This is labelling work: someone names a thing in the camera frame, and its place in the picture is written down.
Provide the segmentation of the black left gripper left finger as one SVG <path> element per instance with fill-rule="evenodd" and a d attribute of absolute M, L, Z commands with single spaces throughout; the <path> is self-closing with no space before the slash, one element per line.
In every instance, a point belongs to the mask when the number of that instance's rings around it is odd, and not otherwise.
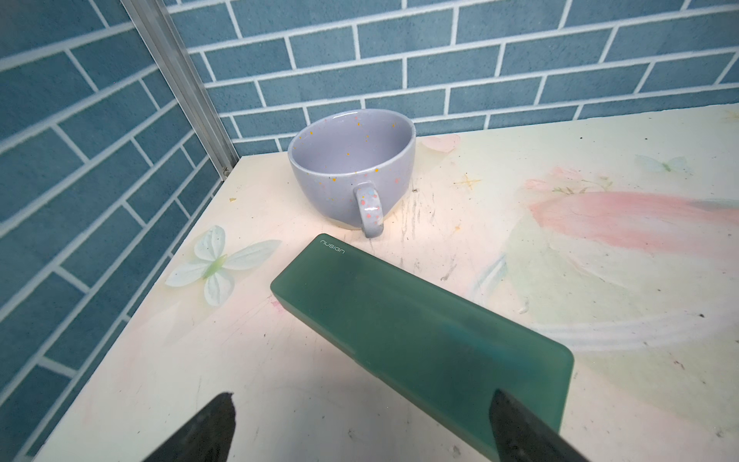
<path fill-rule="evenodd" d="M 215 396 L 144 461 L 226 461 L 236 430 L 232 396 Z"/>

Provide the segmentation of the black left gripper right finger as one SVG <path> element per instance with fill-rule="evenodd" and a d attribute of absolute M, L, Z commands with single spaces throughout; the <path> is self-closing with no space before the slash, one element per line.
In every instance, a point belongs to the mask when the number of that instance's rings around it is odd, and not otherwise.
<path fill-rule="evenodd" d="M 489 420 L 502 462 L 587 462 L 580 452 L 504 390 L 496 390 Z"/>

